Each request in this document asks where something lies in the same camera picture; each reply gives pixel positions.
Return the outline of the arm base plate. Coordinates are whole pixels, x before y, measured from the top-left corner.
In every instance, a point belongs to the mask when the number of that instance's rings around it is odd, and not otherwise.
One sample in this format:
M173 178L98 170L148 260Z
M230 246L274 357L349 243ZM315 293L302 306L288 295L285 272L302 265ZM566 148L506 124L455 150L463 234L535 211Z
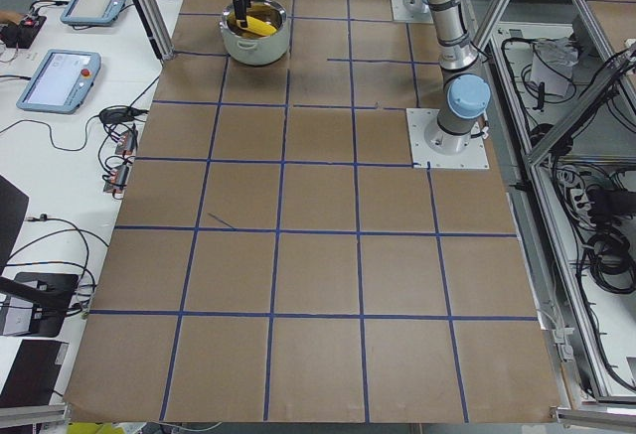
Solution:
M482 137L451 135L438 125L436 108L406 110L412 166L417 169L485 171L490 169Z
M391 5L395 22L433 23L428 0L391 0Z

